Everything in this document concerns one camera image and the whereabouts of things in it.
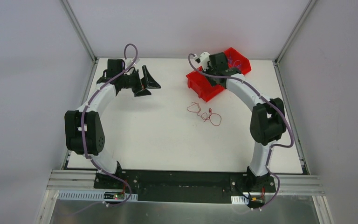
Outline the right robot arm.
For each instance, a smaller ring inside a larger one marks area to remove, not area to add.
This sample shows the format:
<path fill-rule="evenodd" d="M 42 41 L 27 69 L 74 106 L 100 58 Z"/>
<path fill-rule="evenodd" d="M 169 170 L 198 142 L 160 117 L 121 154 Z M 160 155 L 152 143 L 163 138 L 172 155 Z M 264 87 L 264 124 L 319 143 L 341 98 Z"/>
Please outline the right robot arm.
<path fill-rule="evenodd" d="M 224 53 L 209 55 L 208 59 L 208 81 L 232 92 L 251 110 L 249 129 L 255 146 L 247 168 L 245 186 L 248 190 L 258 191 L 270 181 L 266 168 L 270 147 L 286 132 L 283 101 L 280 98 L 263 100 L 261 93 L 245 81 L 239 69 L 229 67 Z"/>

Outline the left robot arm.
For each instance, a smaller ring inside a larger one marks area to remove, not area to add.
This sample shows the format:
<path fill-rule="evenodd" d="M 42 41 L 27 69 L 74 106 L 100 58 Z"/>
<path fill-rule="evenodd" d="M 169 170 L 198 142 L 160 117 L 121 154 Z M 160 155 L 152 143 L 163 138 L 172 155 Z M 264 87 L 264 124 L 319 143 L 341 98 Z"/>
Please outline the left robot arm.
<path fill-rule="evenodd" d="M 98 172 L 107 175 L 105 181 L 113 189 L 123 185 L 124 177 L 119 173 L 119 162 L 105 149 L 101 114 L 123 89 L 141 97 L 151 95 L 151 89 L 160 88 L 145 65 L 138 69 L 133 59 L 109 58 L 95 92 L 76 110 L 64 115 L 67 149 L 90 160 Z"/>

